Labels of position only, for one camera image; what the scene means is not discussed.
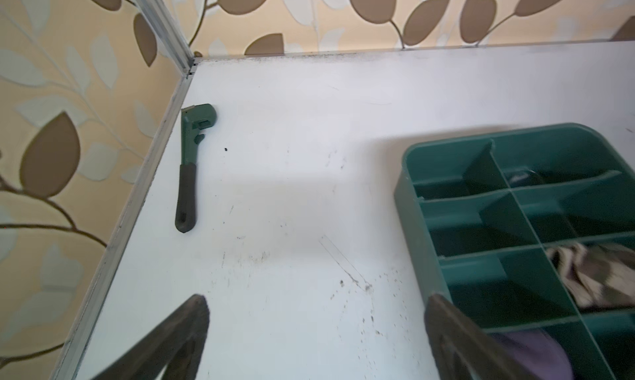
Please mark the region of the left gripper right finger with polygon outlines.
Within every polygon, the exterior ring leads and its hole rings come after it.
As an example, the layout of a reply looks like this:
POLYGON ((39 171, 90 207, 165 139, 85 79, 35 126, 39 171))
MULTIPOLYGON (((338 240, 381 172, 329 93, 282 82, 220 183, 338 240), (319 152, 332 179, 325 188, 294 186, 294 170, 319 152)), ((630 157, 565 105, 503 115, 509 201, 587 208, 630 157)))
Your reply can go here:
POLYGON ((428 298, 424 322, 439 378, 536 378, 443 295, 428 298))

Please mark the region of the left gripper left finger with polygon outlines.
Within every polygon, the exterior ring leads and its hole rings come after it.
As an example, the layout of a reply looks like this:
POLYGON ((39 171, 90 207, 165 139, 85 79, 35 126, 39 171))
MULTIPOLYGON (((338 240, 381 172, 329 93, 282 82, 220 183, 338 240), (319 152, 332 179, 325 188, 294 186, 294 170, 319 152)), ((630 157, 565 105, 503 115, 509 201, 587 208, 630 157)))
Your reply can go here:
POLYGON ((97 379, 195 379, 208 336, 210 311, 194 294, 97 379))

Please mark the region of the purple striped sock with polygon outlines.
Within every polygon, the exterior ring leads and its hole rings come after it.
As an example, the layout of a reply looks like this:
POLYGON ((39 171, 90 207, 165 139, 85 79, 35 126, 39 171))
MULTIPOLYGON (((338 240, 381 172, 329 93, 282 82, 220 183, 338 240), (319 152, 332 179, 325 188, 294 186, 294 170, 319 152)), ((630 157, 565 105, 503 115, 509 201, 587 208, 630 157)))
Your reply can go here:
POLYGON ((540 379, 574 379, 567 353, 541 329, 490 334, 504 350, 540 379))

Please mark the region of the green divided organizer tray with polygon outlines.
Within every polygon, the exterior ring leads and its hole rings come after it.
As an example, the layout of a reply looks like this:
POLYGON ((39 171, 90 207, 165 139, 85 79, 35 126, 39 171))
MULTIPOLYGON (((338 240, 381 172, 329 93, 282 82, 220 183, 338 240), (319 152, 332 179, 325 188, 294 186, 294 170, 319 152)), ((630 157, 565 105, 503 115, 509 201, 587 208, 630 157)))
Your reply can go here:
POLYGON ((634 306, 580 311, 546 255, 574 243, 634 250, 634 172, 598 132, 562 124, 412 145, 395 205, 425 308, 441 294, 489 337, 544 330, 574 379, 633 378, 634 306))

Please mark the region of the brown argyle sock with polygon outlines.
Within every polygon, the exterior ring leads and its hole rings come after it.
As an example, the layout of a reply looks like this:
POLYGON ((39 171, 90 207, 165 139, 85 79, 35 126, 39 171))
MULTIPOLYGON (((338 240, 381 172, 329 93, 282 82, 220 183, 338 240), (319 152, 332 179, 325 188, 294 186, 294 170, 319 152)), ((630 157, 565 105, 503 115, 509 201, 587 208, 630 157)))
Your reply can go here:
POLYGON ((580 311, 634 306, 633 249, 574 243, 549 247, 546 255, 580 311))

